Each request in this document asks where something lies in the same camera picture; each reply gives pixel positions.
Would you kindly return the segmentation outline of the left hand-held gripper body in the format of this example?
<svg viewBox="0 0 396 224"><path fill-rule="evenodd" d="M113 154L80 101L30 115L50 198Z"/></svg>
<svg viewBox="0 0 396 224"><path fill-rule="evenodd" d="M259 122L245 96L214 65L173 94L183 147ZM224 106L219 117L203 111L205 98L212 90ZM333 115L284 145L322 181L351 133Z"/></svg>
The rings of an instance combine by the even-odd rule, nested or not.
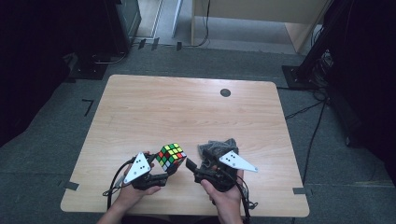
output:
<svg viewBox="0 0 396 224"><path fill-rule="evenodd" d="M153 186L164 187L166 185L167 181L161 181L163 174L152 175L150 173L151 167L146 160L147 154L139 152L134 157L132 166L123 179L125 185L131 184L135 189L141 190L149 189Z"/></svg>

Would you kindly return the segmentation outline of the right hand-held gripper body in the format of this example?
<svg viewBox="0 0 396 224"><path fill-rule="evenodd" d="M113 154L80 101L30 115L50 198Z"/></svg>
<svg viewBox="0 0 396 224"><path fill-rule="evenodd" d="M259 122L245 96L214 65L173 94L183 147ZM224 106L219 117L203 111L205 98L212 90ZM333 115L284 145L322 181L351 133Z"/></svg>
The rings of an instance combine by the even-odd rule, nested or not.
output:
<svg viewBox="0 0 396 224"><path fill-rule="evenodd" d="M200 183L203 179L208 180L216 190L224 192L231 189L236 183L237 171L245 170L258 172L258 168L243 159L233 151L228 152L219 158L219 164L212 168L205 168L201 165L201 173L194 175L194 181Z"/></svg>

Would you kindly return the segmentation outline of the grey fluffy cloth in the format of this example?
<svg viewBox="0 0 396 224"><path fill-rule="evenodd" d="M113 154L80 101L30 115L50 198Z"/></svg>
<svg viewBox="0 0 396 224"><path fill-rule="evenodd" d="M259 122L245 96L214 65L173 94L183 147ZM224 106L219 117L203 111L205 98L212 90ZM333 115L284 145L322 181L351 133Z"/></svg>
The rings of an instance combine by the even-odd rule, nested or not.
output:
<svg viewBox="0 0 396 224"><path fill-rule="evenodd" d="M202 163L201 163L202 166L203 166L203 158L204 158L203 151L205 149L215 149L219 153L218 164L219 164L219 158L227 154L228 152L233 151L236 154L239 153L239 148L237 147L236 142L233 138L230 138L224 142L209 140L206 144L202 144L198 146L198 152L202 159Z"/></svg>

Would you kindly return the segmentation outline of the multicoloured puzzle cube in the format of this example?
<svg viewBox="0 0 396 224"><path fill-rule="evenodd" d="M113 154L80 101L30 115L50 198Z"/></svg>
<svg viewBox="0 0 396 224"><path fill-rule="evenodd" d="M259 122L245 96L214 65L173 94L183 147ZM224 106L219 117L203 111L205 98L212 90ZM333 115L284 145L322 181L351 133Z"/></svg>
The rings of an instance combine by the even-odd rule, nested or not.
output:
<svg viewBox="0 0 396 224"><path fill-rule="evenodd" d="M168 175L173 175L187 158L178 143L165 145L156 155L156 160Z"/></svg>

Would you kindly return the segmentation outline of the person's left hand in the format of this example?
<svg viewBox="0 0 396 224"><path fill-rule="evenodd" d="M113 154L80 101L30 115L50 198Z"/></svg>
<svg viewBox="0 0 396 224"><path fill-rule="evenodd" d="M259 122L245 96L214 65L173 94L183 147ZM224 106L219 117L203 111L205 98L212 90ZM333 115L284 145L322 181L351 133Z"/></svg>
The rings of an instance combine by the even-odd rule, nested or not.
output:
<svg viewBox="0 0 396 224"><path fill-rule="evenodd" d="M152 195L161 189L159 186L153 186L149 189L135 189L131 185L122 185L118 198L113 203L114 206L122 211L129 211L145 196Z"/></svg>

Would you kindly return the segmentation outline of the person's right hand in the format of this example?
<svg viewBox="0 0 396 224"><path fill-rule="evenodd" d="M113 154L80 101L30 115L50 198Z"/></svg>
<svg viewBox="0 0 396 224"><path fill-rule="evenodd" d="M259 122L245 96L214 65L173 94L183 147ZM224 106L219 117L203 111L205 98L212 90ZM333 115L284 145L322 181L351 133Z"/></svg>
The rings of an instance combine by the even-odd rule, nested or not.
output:
<svg viewBox="0 0 396 224"><path fill-rule="evenodd" d="M226 217L228 215L240 217L242 196L239 187L242 185L244 171L238 170L236 175L237 178L234 186L224 192L216 190L215 187L206 179L201 181L201 186L208 194L209 199L215 203L218 213L222 217Z"/></svg>

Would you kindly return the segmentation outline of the person's dark clothing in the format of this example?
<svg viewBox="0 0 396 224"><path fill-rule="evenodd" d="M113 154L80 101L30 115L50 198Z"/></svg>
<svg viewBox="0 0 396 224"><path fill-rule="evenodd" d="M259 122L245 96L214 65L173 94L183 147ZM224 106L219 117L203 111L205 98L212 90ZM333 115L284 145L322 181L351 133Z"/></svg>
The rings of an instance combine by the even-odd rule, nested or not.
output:
<svg viewBox="0 0 396 224"><path fill-rule="evenodd" d="M145 217L125 216L121 224L220 224L217 217L197 216L169 216L169 217Z"/></svg>

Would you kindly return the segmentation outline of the angled black tape mark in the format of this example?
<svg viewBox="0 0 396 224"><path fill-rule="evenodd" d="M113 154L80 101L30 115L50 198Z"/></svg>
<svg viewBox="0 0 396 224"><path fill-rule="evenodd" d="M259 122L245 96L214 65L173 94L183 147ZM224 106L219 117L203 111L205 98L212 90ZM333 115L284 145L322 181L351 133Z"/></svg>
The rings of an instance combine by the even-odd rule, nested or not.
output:
<svg viewBox="0 0 396 224"><path fill-rule="evenodd" d="M91 111L91 108L92 108L92 105L94 103L94 100L92 100L92 99L82 99L81 101L89 104L87 109L86 109L86 112L84 113L84 117L87 117L88 114Z"/></svg>

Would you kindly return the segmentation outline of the black flat stand base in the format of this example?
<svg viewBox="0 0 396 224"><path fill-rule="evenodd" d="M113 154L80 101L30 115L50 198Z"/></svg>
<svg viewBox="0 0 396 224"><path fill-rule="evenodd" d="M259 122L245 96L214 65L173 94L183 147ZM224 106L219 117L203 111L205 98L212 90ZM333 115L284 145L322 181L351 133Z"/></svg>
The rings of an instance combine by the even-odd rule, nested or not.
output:
<svg viewBox="0 0 396 224"><path fill-rule="evenodd" d="M106 69L107 65L97 62L91 54L79 54L68 77L73 79L102 80Z"/></svg>

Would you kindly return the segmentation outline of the black metal stand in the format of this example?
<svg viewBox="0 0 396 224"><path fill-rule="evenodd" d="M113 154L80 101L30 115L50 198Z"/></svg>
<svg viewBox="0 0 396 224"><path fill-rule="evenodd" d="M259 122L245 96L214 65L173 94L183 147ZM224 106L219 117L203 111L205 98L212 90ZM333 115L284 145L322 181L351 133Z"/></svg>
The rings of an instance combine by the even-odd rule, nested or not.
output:
<svg viewBox="0 0 396 224"><path fill-rule="evenodd" d="M324 16L325 27L318 36L312 49L299 66L282 66L283 75L291 90L318 90L322 87L316 80L315 65L326 51L331 35L341 25L342 18L348 13L355 0L335 0L330 5L330 12Z"/></svg>

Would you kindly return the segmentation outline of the black cabinet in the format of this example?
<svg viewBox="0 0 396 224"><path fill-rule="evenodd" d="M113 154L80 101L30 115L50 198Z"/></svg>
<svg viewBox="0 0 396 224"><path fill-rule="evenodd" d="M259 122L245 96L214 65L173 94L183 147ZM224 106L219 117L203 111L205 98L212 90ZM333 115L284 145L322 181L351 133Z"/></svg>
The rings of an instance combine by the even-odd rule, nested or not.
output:
<svg viewBox="0 0 396 224"><path fill-rule="evenodd" d="M128 53L141 22L137 0L105 0L116 54Z"/></svg>

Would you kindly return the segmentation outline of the white upright board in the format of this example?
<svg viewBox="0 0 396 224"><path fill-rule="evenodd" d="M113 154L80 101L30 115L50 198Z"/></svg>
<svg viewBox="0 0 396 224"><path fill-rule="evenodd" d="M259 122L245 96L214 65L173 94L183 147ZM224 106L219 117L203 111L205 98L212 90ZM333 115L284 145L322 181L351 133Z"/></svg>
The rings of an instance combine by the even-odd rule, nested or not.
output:
<svg viewBox="0 0 396 224"><path fill-rule="evenodd" d="M175 14L174 14L173 25L172 25L172 35L171 35L172 38L174 38L176 35L178 18L179 18L179 14L180 14L183 2L184 2L184 0L177 0L177 6L176 6Z"/></svg>

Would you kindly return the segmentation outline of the dark curtain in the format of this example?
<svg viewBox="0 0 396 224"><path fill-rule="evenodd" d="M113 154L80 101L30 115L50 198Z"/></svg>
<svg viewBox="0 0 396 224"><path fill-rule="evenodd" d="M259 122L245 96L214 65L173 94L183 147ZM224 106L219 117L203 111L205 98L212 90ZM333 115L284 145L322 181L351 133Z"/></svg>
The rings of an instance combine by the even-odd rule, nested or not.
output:
<svg viewBox="0 0 396 224"><path fill-rule="evenodd" d="M356 138L396 179L396 0L335 0L328 80L361 122Z"/></svg>
<svg viewBox="0 0 396 224"><path fill-rule="evenodd" d="M0 147L24 132L68 77L101 51L106 0L0 0Z"/></svg>

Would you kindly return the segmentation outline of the light wooden desk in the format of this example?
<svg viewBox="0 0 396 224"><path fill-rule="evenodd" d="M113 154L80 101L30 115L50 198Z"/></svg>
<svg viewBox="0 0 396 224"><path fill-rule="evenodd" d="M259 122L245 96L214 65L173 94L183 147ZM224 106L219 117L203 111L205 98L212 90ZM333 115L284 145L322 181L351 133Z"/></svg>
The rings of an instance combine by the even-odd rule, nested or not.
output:
<svg viewBox="0 0 396 224"><path fill-rule="evenodd" d="M191 43L194 43L195 18L284 22L296 52L303 48L333 0L192 0Z"/></svg>

